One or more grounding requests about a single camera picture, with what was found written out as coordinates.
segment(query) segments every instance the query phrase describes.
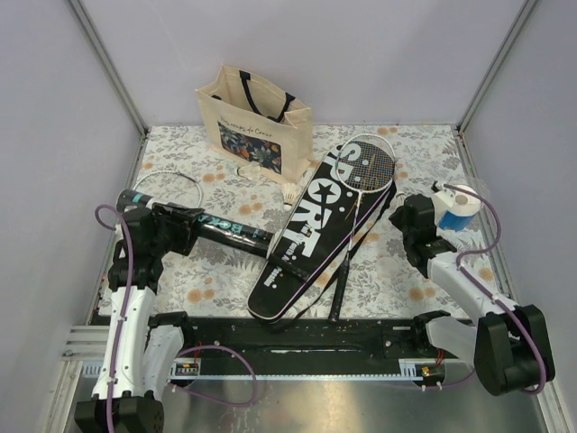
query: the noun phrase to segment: badminton racket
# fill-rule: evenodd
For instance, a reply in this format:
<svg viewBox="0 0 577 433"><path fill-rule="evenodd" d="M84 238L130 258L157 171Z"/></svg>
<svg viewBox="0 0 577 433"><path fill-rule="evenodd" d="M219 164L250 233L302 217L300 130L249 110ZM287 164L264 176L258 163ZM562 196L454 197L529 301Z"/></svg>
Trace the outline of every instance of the badminton racket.
<svg viewBox="0 0 577 433"><path fill-rule="evenodd" d="M341 264L334 289L333 305L328 316L330 322L336 323L341 314L344 290L349 276L350 254L362 196L390 188L395 173L395 153L390 143L379 135L356 135L339 151L334 170L344 186L358 194L349 246Z"/></svg>

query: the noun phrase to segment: racket strings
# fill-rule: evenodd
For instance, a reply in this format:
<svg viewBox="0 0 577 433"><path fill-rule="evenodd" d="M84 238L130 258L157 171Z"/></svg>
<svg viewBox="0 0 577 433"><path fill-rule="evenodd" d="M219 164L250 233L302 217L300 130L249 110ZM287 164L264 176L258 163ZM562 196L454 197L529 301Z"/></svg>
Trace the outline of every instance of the racket strings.
<svg viewBox="0 0 577 433"><path fill-rule="evenodd" d="M346 157L342 160L342 164L349 166L344 170L339 169L339 177L343 182L352 189L364 192L376 192L385 188L395 172L395 162L390 155L379 146L365 141L355 140L347 143L347 146L349 145L360 147L361 152L353 161ZM347 170L350 170L350 174L345 179Z"/></svg>

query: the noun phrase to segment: bag handle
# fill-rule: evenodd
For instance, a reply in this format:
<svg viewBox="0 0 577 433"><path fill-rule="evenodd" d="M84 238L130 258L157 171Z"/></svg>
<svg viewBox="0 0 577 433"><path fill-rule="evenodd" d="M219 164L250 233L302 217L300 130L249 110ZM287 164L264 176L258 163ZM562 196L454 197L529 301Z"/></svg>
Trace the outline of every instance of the bag handle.
<svg viewBox="0 0 577 433"><path fill-rule="evenodd" d="M251 80L251 74L243 70L239 70L239 75L241 76L241 81L243 82L244 94L246 95L246 99L249 101L249 105L251 106L252 111L257 115L262 115L259 109L257 108L256 104L254 104L254 100L252 99L251 95L251 90L249 89L249 81ZM267 116L267 118L279 124L280 122L282 122L285 113L289 109L290 103L294 100L295 97L290 95L290 93L285 92L285 105L282 107L282 111L280 112L279 117L273 117L272 115L269 115Z"/></svg>

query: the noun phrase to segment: white wall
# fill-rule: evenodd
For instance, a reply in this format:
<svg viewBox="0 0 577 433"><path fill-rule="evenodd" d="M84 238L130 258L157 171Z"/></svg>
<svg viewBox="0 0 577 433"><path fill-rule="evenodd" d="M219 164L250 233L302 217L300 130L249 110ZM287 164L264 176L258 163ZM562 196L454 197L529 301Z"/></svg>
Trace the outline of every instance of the white wall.
<svg viewBox="0 0 577 433"><path fill-rule="evenodd" d="M138 134L63 0L0 2L0 70L0 431L31 433Z"/></svg>
<svg viewBox="0 0 577 433"><path fill-rule="evenodd" d="M523 0L84 0L149 124L201 124L221 63L317 123L457 123Z"/></svg>
<svg viewBox="0 0 577 433"><path fill-rule="evenodd" d="M577 425L577 2L541 2L465 132L520 300L546 316Z"/></svg>

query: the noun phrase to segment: racket handle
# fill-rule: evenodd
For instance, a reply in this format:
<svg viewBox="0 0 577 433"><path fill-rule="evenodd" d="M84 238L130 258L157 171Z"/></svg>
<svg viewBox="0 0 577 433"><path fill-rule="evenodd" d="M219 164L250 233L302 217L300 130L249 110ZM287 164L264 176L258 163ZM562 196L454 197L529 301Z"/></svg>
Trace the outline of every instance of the racket handle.
<svg viewBox="0 0 577 433"><path fill-rule="evenodd" d="M341 306L343 305L344 290L346 289L346 282L349 278L350 266L351 258L349 252L347 252L343 262L341 263L339 278L336 282L336 288L334 289L333 305L331 306L331 312L328 315L328 321L331 323L337 323L341 316Z"/></svg>

